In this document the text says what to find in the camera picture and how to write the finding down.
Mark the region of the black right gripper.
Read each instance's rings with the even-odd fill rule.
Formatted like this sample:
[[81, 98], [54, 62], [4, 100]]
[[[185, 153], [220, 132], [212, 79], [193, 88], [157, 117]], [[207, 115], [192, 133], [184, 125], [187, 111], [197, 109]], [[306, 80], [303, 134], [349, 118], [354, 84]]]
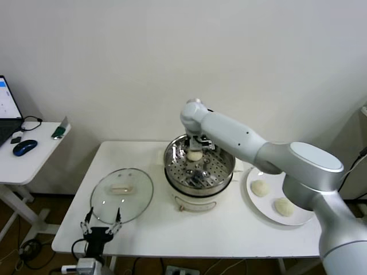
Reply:
[[200, 142], [198, 142], [196, 136], [191, 136], [186, 141], [186, 146], [187, 146], [187, 153], [190, 153], [192, 150], [197, 150], [198, 153], [203, 155], [204, 151], [206, 150], [206, 146], [203, 146]]

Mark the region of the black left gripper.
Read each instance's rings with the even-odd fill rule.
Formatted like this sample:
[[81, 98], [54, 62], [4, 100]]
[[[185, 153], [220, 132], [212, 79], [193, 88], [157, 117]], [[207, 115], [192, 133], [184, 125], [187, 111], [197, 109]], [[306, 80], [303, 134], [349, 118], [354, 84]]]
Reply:
[[117, 210], [115, 223], [109, 229], [108, 227], [90, 227], [89, 222], [93, 214], [93, 207], [86, 214], [84, 220], [80, 222], [80, 227], [85, 235], [85, 240], [88, 243], [85, 253], [86, 257], [101, 257], [103, 255], [104, 246], [113, 239], [113, 234], [116, 234], [122, 227], [120, 208]]

